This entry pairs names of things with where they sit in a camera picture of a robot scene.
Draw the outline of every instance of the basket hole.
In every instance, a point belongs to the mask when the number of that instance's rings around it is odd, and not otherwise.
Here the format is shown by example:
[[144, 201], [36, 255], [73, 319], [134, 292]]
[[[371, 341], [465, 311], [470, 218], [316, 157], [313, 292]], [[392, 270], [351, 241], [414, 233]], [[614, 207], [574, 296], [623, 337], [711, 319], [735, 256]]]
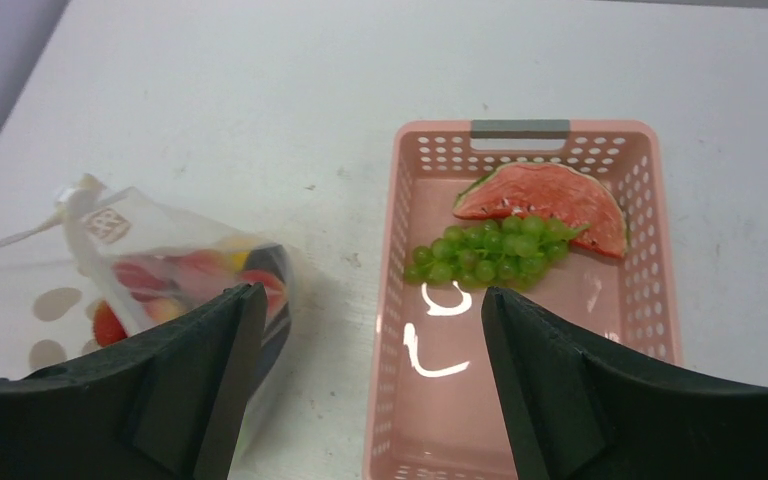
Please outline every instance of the basket hole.
[[472, 138], [469, 145], [479, 151], [554, 152], [564, 148], [563, 138]]

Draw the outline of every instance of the gray floor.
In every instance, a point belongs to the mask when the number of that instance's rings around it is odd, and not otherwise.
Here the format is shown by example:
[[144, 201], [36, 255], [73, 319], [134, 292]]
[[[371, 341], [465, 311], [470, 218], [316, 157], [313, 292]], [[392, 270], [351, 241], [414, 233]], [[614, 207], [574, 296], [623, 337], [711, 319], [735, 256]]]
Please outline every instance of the gray floor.
[[768, 0], [611, 0], [615, 2], [673, 3], [714, 7], [768, 8]]

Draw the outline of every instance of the bunch of grapes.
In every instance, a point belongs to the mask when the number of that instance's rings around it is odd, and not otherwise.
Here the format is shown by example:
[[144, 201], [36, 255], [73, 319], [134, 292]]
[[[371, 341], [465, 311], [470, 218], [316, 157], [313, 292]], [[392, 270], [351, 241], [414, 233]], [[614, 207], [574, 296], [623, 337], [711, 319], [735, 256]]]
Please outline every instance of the bunch of grapes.
[[486, 220], [466, 229], [453, 225], [430, 247], [413, 249], [405, 281], [439, 286], [457, 280], [468, 289], [498, 285], [524, 291], [566, 258], [569, 241], [586, 228], [536, 215]]

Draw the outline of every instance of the red fruit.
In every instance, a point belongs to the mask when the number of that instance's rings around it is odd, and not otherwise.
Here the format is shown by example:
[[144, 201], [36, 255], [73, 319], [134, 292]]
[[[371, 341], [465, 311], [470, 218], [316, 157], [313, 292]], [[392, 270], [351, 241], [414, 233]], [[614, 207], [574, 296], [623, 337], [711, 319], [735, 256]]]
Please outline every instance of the red fruit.
[[175, 320], [187, 313], [186, 307], [174, 298], [155, 298], [144, 303], [143, 308], [146, 314], [158, 324]]
[[101, 301], [93, 314], [93, 336], [101, 347], [113, 345], [119, 340], [128, 338], [122, 323], [105, 301]]
[[159, 298], [169, 288], [171, 266], [155, 257], [128, 257], [113, 265], [119, 283], [131, 291], [135, 300], [145, 302]]
[[503, 165], [458, 195], [452, 213], [471, 220], [554, 217], [572, 228], [589, 225], [570, 241], [574, 245], [614, 258], [622, 258], [628, 249], [625, 219], [611, 192], [564, 165]]
[[198, 304], [213, 300], [237, 283], [234, 265], [217, 250], [196, 250], [179, 258], [176, 265], [175, 283]]
[[269, 307], [266, 311], [267, 319], [274, 318], [284, 308], [284, 305], [287, 304], [287, 287], [275, 275], [265, 270], [247, 270], [241, 272], [237, 279], [240, 283], [247, 283], [249, 285], [254, 285], [255, 283], [263, 284], [266, 290], [266, 298], [269, 302]]

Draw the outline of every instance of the red watermelon flesh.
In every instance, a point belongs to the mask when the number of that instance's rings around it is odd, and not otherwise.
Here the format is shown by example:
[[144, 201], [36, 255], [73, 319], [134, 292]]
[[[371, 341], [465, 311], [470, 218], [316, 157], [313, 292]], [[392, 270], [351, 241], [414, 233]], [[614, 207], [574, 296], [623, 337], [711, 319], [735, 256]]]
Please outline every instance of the red watermelon flesh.
[[452, 213], [467, 220], [555, 217], [573, 228], [589, 225], [573, 245], [614, 258], [628, 249], [625, 219], [611, 192], [564, 165], [503, 165], [458, 195]]

